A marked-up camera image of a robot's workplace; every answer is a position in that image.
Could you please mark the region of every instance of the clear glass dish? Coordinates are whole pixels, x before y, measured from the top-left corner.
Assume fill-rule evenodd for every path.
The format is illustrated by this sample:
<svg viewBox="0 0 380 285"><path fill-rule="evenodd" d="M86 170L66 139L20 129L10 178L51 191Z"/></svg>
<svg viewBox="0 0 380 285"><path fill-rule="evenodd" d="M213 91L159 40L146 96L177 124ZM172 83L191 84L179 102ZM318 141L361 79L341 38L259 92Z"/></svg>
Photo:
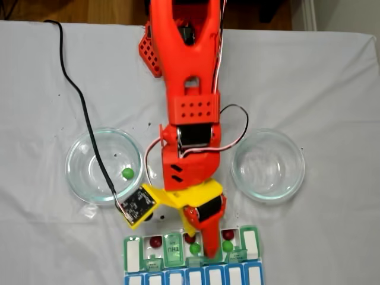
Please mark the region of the clear glass dish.
<svg viewBox="0 0 380 285"><path fill-rule="evenodd" d="M131 135L120 129L95 129L94 136L117 196L123 200L142 181L144 163L141 148ZM122 176L122 171L127 167L134 171L134 177L130 180ZM68 184L80 199L97 205L113 203L113 195L99 168L88 132L81 135L69 149L65 168Z"/></svg>
<svg viewBox="0 0 380 285"><path fill-rule="evenodd" d="M257 129L238 145L231 171L237 188L248 197L278 204L300 188L305 160L288 136L273 129Z"/></svg>

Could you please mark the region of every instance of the green candy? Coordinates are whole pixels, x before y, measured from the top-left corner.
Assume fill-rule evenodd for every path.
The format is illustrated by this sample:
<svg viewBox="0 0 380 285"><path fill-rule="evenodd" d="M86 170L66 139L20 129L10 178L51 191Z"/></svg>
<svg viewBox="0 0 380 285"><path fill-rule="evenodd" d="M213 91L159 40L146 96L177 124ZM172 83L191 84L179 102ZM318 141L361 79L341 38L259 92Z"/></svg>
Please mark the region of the green candy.
<svg viewBox="0 0 380 285"><path fill-rule="evenodd" d="M190 252L192 255L198 255L198 253L201 252L201 246L199 243L195 242L192 245L190 245Z"/></svg>
<svg viewBox="0 0 380 285"><path fill-rule="evenodd" d="M221 248L223 248L224 252L231 252L233 250L233 244L229 240L225 240L221 244Z"/></svg>
<svg viewBox="0 0 380 285"><path fill-rule="evenodd" d="M131 180L135 176L135 172L131 168L124 168L122 175L126 180Z"/></svg>

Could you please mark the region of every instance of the white tablecloth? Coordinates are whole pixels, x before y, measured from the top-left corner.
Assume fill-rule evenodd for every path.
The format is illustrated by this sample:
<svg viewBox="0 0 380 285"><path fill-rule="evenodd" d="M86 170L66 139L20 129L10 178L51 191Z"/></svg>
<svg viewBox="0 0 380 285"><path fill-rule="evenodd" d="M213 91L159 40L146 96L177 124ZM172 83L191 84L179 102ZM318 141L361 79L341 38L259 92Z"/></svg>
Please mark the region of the white tablecloth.
<svg viewBox="0 0 380 285"><path fill-rule="evenodd" d="M148 146L167 118L164 84L138 56L144 29L66 24L64 32L66 68L84 92L93 126L124 129ZM235 189L231 151L215 175L229 199L223 224L261 231L267 284L379 284L374 42L350 33L225 33L222 105L244 105L249 129L285 132L306 160L302 189L279 207ZM67 150L86 126L62 75L58 44L57 26L0 22L0 283L121 284L122 241L132 231L114 208L84 217L65 181ZM238 119L222 117L223 143L238 134ZM155 150L157 166L159 157ZM136 233L179 227L172 212L159 211ZM166 222L159 221L163 212Z"/></svg>

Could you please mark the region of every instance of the white wire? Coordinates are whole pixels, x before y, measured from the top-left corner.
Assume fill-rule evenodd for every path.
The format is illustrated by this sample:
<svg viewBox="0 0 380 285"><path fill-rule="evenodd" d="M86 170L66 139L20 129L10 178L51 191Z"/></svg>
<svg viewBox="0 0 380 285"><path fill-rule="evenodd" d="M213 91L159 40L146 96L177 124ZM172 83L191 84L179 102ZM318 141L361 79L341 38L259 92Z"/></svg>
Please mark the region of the white wire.
<svg viewBox="0 0 380 285"><path fill-rule="evenodd" d="M150 180L149 176L149 170L148 170L148 155L151 149L161 140L160 137L156 138L154 141L151 142L151 144L147 147L147 150L145 151L144 154L144 164L145 164L145 175L148 179L148 182L150 185L152 185L152 181Z"/></svg>
<svg viewBox="0 0 380 285"><path fill-rule="evenodd" d="M223 4L223 10L221 12L221 17L224 18L224 10L226 9L227 0L224 0ZM218 49L218 61L216 66L216 72L215 72L215 78L213 80L214 82L214 90L213 93L215 94L218 88L218 81L219 81L219 70L221 65L221 56L223 53L223 27L221 28L221 35L220 35L220 41L219 41L219 49Z"/></svg>
<svg viewBox="0 0 380 285"><path fill-rule="evenodd" d="M229 148L232 148L235 144L237 144L244 137L244 135L245 135L245 133L246 133L246 131L248 129L248 123L249 123L248 113L247 113L247 111L242 106L239 106L239 105L236 105L236 104L230 104L230 105L224 107L224 109L222 110L222 112L224 110L226 110L228 107L231 107L231 106L239 107L240 109L243 110L243 112L246 115L247 121L246 121L245 129L242 132L242 134L236 140L234 140L233 142L231 142L228 145L225 145L224 147L198 147L198 148L189 148L188 150L184 151L180 155L180 158L185 157L189 153L203 153L205 151L218 151L218 152L221 152L221 151L224 151L224 150L228 150Z"/></svg>

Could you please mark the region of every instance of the red ball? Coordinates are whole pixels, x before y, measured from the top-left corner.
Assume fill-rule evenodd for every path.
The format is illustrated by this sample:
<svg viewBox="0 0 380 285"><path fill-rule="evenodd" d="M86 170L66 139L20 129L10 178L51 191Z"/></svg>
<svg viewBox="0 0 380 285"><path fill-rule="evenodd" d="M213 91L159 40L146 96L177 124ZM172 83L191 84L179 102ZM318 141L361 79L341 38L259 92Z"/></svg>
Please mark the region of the red ball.
<svg viewBox="0 0 380 285"><path fill-rule="evenodd" d="M232 240L235 237L233 230L224 230L221 232L221 236L225 240Z"/></svg>
<svg viewBox="0 0 380 285"><path fill-rule="evenodd" d="M162 246L161 236L152 236L149 240L149 244L152 248L159 248Z"/></svg>
<svg viewBox="0 0 380 285"><path fill-rule="evenodd" d="M190 237L190 235L185 233L185 242L193 244L195 242L195 235L193 237Z"/></svg>

